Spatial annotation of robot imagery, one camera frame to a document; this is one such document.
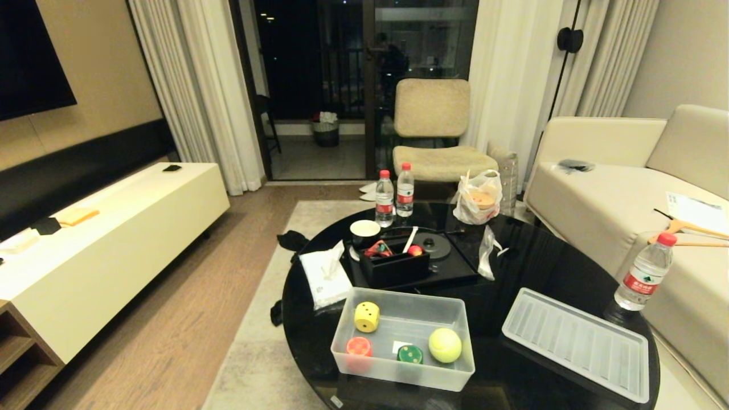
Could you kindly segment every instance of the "round black coffee table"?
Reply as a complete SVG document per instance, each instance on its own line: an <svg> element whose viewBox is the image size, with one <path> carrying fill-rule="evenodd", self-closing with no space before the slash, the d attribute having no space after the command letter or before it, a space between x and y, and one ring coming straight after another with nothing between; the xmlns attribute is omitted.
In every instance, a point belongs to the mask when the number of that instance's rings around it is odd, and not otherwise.
<svg viewBox="0 0 729 410"><path fill-rule="evenodd" d="M458 232L449 237L475 270L484 227L460 223L452 209L448 204L416 203L413 216L398 219L395 225ZM349 237L352 222L373 218L374 210L344 218L314 237L302 253L329 249ZM446 285L404 290L466 303L476 372L461 392L340 374L330 345L343 302L314 312L301 264L292 265L283 297L286 339L301 373L324 403L331 409L339 405L342 409L653 409L660 384L658 352L640 315L621 325L649 341L650 400L645 404L623 398L502 334L502 324L522 287L600 317L617 283L597 263L548 231L504 216L488 225L499 243L510 248L501 257L491 255L495 281L473 275Z"/></svg>

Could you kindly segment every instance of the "orange notepad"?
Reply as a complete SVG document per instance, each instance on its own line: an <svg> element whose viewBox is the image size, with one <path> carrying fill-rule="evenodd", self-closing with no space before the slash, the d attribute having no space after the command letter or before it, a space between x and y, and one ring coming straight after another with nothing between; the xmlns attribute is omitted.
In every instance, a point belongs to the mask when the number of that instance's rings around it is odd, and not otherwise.
<svg viewBox="0 0 729 410"><path fill-rule="evenodd" d="M85 220L98 215L98 209L73 208L58 216L58 222L67 226L76 226Z"/></svg>

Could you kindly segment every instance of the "bottle label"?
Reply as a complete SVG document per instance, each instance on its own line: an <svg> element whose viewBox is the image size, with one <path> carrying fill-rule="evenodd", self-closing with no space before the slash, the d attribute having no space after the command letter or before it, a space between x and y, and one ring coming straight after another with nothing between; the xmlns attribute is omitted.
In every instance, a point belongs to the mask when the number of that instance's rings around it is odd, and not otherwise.
<svg viewBox="0 0 729 410"><path fill-rule="evenodd" d="M643 272L633 266L623 279L623 283L628 289L634 290L643 295L652 295L655 289L663 281L663 276L652 275Z"/></svg>
<svg viewBox="0 0 729 410"><path fill-rule="evenodd" d="M375 212L391 214L392 213L392 199L390 199L389 201L377 201L377 204L375 205Z"/></svg>
<svg viewBox="0 0 729 410"><path fill-rule="evenodd" d="M397 202L411 204L413 202L413 189L411 187L405 189L397 188Z"/></svg>

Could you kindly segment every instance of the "sofa armrest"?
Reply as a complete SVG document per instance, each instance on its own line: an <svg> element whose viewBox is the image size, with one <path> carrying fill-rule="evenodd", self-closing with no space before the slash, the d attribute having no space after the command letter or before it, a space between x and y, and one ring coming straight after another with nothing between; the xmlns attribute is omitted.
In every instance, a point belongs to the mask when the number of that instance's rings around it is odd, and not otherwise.
<svg viewBox="0 0 729 410"><path fill-rule="evenodd" d="M665 127L666 120L553 118L545 128L534 164L569 158L644 167Z"/></svg>

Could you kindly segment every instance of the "rug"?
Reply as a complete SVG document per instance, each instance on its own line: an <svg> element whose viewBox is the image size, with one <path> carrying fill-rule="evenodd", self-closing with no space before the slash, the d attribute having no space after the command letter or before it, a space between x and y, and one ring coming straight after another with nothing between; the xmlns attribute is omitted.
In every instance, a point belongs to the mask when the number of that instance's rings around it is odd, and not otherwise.
<svg viewBox="0 0 729 410"><path fill-rule="evenodd" d="M293 230L312 239L334 222L372 206L362 201L300 201L284 232ZM292 255L276 246L203 409L327 408L296 366L283 325L275 327L270 321L270 308L281 299Z"/></svg>

